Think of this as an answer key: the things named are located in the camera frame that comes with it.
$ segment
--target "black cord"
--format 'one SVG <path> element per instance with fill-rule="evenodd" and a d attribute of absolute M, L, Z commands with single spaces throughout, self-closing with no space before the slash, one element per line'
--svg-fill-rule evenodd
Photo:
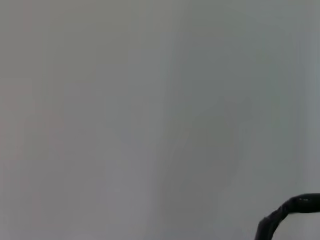
<path fill-rule="evenodd" d="M 254 240 L 271 240 L 279 224 L 289 214 L 317 212 L 320 212 L 320 193 L 292 197 L 259 222 Z"/>

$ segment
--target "black cable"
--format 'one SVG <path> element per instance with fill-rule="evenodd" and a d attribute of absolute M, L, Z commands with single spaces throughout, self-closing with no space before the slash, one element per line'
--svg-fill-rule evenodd
<path fill-rule="evenodd" d="M 259 222 L 254 240 L 271 240 L 279 224 L 289 214 L 317 212 L 320 212 L 320 193 L 294 196 Z"/>

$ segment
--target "wire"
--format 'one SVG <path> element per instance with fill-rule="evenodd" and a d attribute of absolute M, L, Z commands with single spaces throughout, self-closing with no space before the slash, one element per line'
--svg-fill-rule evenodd
<path fill-rule="evenodd" d="M 289 214 L 317 212 L 320 212 L 320 193 L 294 196 L 259 222 L 254 240 L 271 240 L 279 224 Z"/>

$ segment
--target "white wall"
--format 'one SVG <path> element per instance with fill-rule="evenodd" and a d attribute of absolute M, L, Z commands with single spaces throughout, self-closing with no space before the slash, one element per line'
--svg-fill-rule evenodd
<path fill-rule="evenodd" d="M 0 239 L 247 240 L 320 192 L 316 7 L 2 1 Z"/>

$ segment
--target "gray wall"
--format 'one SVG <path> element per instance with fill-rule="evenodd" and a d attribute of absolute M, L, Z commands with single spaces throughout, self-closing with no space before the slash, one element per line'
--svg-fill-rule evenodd
<path fill-rule="evenodd" d="M 320 192 L 317 9 L 2 1 L 0 239 L 247 240 Z"/>

